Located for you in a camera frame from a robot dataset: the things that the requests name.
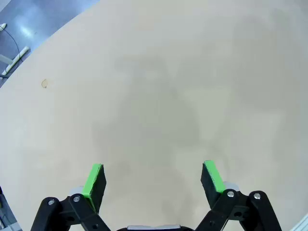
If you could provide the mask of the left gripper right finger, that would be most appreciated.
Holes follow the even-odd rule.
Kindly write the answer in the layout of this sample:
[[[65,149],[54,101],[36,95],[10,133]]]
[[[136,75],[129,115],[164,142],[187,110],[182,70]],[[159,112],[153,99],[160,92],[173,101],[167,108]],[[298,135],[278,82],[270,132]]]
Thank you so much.
[[[197,226],[197,231],[222,231],[228,221],[238,221],[245,231],[280,231],[282,228],[270,200],[263,191],[249,195],[227,188],[215,162],[203,162],[201,183],[210,211]]]

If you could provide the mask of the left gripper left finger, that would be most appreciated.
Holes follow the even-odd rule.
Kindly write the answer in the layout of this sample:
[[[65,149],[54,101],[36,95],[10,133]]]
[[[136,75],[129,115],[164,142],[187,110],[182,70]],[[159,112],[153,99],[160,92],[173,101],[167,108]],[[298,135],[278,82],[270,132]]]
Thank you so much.
[[[99,216],[105,187],[103,164],[93,164],[81,193],[62,201],[55,197],[42,200],[31,230],[68,231],[73,225],[81,225],[85,231],[110,230]]]

